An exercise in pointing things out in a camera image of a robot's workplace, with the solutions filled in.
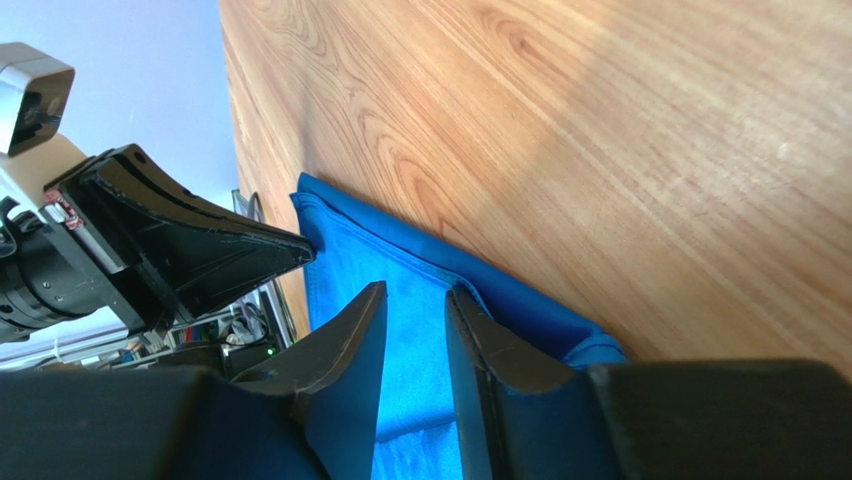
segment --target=table surface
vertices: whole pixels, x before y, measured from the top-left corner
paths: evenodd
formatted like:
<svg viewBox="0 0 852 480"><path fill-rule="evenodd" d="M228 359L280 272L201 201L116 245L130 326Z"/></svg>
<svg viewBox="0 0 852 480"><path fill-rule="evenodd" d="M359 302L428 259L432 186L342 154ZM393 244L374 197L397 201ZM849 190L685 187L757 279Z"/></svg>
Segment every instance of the table surface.
<svg viewBox="0 0 852 480"><path fill-rule="evenodd" d="M637 359L852 376L852 4L222 0L242 188L300 172ZM307 331L301 274L283 280Z"/></svg>

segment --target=blue towel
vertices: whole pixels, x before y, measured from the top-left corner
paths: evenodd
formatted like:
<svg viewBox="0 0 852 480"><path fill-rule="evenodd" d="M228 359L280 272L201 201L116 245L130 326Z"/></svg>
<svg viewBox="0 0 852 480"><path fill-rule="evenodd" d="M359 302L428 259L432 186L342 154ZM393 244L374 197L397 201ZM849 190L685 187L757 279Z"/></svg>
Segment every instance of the blue towel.
<svg viewBox="0 0 852 480"><path fill-rule="evenodd" d="M574 368L621 363L596 324L435 237L303 174L292 195L302 235L311 328L372 281L388 289L388 327L373 478L462 478L444 333L444 299L464 285L500 324Z"/></svg>

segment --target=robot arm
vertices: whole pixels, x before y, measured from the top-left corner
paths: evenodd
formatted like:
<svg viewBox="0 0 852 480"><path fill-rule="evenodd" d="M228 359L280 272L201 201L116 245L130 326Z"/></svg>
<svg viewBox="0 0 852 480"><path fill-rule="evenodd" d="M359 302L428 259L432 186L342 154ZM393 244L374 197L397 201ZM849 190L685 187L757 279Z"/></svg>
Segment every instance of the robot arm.
<svg viewBox="0 0 852 480"><path fill-rule="evenodd" d="M193 195L136 145L86 157L57 134L73 78L0 45L0 343L104 306L131 335L165 330L313 260L303 237Z"/></svg>

